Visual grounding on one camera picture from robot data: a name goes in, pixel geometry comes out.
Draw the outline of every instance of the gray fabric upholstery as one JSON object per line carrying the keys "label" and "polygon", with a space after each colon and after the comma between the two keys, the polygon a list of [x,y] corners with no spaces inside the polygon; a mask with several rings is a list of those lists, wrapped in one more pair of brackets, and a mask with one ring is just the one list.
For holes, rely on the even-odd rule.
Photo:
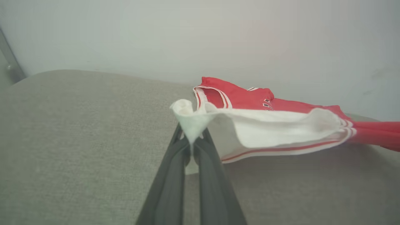
{"label": "gray fabric upholstery", "polygon": [[[0,224],[133,224],[188,85],[57,70],[0,95]],[[399,153],[346,144],[226,165],[248,224],[400,224]],[[186,177],[185,224],[200,224]]]}

